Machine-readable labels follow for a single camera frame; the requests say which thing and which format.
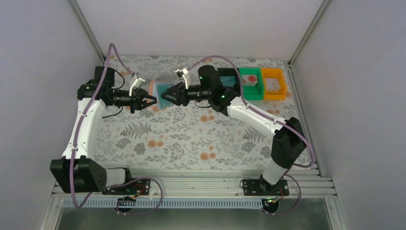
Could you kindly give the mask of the teal credit card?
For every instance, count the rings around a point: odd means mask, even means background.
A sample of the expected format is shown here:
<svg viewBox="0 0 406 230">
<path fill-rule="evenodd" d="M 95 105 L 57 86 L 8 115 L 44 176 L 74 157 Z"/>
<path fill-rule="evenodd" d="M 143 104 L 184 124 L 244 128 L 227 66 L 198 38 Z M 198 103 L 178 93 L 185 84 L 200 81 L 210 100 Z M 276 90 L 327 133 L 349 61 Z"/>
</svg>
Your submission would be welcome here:
<svg viewBox="0 0 406 230">
<path fill-rule="evenodd" d="M 155 92 L 157 94 L 157 104 L 159 109 L 171 107 L 174 104 L 169 99 L 174 99 L 173 96 L 167 95 L 168 89 L 174 86 L 173 82 L 159 81 L 155 83 Z"/>
</svg>

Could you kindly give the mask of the orange leather card holder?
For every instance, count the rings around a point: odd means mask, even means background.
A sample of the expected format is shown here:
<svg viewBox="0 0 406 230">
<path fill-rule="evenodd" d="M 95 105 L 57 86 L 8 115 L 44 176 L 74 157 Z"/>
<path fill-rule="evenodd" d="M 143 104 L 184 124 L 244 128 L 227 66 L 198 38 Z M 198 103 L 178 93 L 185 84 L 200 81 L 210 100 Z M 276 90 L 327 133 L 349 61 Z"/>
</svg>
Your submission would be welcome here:
<svg viewBox="0 0 406 230">
<path fill-rule="evenodd" d="M 174 85 L 173 82 L 168 81 L 151 81 L 149 87 L 149 94 L 156 98 L 156 104 L 152 108 L 164 109 L 173 106 L 173 103 L 163 99 L 161 97 L 162 93 L 167 92 L 167 90 Z"/>
</svg>

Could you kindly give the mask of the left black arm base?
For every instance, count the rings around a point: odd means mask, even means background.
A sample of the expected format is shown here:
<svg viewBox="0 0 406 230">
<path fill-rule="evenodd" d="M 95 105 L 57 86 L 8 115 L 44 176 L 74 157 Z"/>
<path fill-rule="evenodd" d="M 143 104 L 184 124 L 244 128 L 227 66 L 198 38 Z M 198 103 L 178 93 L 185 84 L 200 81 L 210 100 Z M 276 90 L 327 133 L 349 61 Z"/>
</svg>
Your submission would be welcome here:
<svg viewBox="0 0 406 230">
<path fill-rule="evenodd" d="M 129 212 L 131 208 L 124 208 L 124 206 L 133 206 L 135 204 L 136 198 L 140 195 L 146 196 L 149 195 L 150 190 L 150 179 L 137 179 L 131 184 L 122 186 L 122 187 L 113 187 L 115 184 L 125 184 L 130 181 L 133 181 L 134 178 L 128 168 L 109 168 L 106 169 L 107 180 L 106 188 L 102 191 L 103 195 L 120 195 L 122 198 L 118 198 L 117 202 L 126 200 L 118 208 L 121 212 Z"/>
</svg>

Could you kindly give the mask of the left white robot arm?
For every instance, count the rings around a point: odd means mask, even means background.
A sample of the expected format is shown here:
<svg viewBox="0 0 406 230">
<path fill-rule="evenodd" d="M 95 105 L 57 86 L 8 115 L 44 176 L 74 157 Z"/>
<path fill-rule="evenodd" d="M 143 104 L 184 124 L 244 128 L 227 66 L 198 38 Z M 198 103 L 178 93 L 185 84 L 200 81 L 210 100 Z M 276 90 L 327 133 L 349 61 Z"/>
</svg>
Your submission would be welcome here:
<svg viewBox="0 0 406 230">
<path fill-rule="evenodd" d="M 50 171 L 65 193 L 102 192 L 106 187 L 130 180 L 128 168 L 104 168 L 93 158 L 97 131 L 108 106 L 129 107 L 130 112 L 156 104 L 154 96 L 141 88 L 114 88 L 117 71 L 95 68 L 94 78 L 77 92 L 78 113 L 71 138 L 60 159 L 52 160 Z"/>
</svg>

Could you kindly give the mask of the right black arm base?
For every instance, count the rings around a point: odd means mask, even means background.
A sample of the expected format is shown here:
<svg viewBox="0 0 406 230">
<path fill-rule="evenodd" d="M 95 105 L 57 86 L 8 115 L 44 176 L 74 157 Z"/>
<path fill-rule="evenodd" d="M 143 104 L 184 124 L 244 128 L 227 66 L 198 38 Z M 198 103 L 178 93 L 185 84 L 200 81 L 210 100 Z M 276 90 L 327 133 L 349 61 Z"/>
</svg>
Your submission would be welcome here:
<svg viewBox="0 0 406 230">
<path fill-rule="evenodd" d="M 280 202 L 290 195 L 284 176 L 277 178 L 275 184 L 267 182 L 263 175 L 256 179 L 244 177 L 240 180 L 239 186 L 243 189 L 244 196 L 266 197 L 261 200 L 261 208 L 265 214 L 275 215 L 280 207 Z"/>
</svg>

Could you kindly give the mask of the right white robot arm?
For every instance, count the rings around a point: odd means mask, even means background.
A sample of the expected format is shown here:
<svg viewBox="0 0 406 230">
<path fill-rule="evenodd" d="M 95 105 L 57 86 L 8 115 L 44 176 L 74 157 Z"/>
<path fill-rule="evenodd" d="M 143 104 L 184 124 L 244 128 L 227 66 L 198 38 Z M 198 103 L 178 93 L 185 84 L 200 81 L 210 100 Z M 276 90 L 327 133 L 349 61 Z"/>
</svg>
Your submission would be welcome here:
<svg viewBox="0 0 406 230">
<path fill-rule="evenodd" d="M 249 104 L 242 96 L 242 83 L 227 87 L 221 82 L 225 76 L 238 81 L 238 74 L 237 69 L 204 65 L 198 68 L 198 85 L 188 85 L 183 80 L 160 93 L 160 97 L 177 106 L 187 106 L 190 101 L 207 101 L 216 112 L 272 136 L 271 161 L 259 179 L 265 185 L 276 185 L 306 148 L 301 123 L 294 117 L 286 120 Z"/>
</svg>

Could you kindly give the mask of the white red card in green bin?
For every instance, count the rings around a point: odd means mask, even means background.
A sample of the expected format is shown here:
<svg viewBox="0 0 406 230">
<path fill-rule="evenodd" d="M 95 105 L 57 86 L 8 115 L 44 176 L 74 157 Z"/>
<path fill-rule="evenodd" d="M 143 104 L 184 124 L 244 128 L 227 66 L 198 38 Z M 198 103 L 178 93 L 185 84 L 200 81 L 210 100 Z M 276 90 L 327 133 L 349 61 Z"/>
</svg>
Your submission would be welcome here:
<svg viewBox="0 0 406 230">
<path fill-rule="evenodd" d="M 258 77 L 254 74 L 242 74 L 244 86 L 255 86 L 258 83 Z"/>
</svg>

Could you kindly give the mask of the white card in orange bin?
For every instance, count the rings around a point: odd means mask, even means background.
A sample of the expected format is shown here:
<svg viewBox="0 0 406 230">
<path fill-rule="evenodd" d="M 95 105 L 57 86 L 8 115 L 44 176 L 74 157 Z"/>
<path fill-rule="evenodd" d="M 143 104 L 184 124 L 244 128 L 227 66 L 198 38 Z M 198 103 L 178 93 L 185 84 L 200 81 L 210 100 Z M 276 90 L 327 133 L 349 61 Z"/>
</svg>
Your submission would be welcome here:
<svg viewBox="0 0 406 230">
<path fill-rule="evenodd" d="M 280 89 L 279 80 L 275 78 L 266 78 L 264 84 L 267 92 L 277 92 Z"/>
</svg>

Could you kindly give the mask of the floral table mat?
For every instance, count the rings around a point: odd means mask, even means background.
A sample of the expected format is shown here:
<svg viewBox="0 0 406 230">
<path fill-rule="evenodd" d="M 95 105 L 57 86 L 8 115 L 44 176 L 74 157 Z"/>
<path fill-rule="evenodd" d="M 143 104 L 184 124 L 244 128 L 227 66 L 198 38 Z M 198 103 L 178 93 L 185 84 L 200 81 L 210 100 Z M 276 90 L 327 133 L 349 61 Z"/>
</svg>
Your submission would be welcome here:
<svg viewBox="0 0 406 230">
<path fill-rule="evenodd" d="M 189 67 L 201 57 L 122 55 L 121 59 L 146 80 L 143 89 L 148 91 L 151 81 L 175 81 L 176 69 Z M 285 100 L 251 102 L 276 116 L 299 118 L 281 59 L 229 59 L 242 68 L 282 69 Z M 96 140 L 94 160 L 106 168 L 263 170 L 271 161 L 272 137 L 194 102 L 186 107 L 149 107 L 134 114 L 125 107 L 102 120 Z"/>
</svg>

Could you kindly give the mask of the black plastic bin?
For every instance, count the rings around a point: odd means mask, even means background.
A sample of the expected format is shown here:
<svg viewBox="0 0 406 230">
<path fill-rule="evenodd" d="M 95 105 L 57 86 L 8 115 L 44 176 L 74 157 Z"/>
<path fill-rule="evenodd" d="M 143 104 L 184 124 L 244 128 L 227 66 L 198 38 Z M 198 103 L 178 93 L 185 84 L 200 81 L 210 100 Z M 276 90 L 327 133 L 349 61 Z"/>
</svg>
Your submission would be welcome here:
<svg viewBox="0 0 406 230">
<path fill-rule="evenodd" d="M 224 87 L 232 88 L 240 92 L 240 80 L 234 68 L 218 68 L 220 81 Z"/>
</svg>

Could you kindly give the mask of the green plastic bin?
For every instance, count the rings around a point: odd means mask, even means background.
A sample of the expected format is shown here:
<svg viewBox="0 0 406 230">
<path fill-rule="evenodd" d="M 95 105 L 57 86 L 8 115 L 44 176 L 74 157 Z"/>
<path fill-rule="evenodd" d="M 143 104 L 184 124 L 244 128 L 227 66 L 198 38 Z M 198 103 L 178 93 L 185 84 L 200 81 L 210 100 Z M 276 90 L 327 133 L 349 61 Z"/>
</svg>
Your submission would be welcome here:
<svg viewBox="0 0 406 230">
<path fill-rule="evenodd" d="M 260 101 L 264 98 L 264 83 L 260 68 L 240 68 L 243 93 L 246 100 Z"/>
</svg>

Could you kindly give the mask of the orange plastic bin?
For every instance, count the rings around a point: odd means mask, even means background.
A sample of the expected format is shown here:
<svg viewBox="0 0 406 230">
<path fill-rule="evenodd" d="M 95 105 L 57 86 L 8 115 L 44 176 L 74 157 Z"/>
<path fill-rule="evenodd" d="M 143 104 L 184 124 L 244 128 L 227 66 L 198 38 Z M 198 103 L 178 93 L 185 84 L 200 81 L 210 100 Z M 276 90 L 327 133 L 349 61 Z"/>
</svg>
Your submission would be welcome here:
<svg viewBox="0 0 406 230">
<path fill-rule="evenodd" d="M 282 69 L 261 68 L 260 70 L 265 89 L 263 99 L 271 101 L 285 100 L 287 85 Z"/>
</svg>

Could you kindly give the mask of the aluminium mounting rail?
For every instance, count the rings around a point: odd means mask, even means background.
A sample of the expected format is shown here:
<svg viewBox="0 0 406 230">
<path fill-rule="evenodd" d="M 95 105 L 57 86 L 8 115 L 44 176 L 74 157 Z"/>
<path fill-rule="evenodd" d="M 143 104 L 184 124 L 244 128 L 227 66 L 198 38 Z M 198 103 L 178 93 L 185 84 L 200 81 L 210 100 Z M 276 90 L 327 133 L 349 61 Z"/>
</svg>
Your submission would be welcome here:
<svg viewBox="0 0 406 230">
<path fill-rule="evenodd" d="M 261 170 L 173 170 L 131 169 L 133 177 L 151 177 L 163 188 L 165 198 L 243 198 L 239 186 L 244 177 L 258 178 Z M 318 170 L 291 170 L 287 198 L 335 198 L 332 178 L 320 177 Z"/>
</svg>

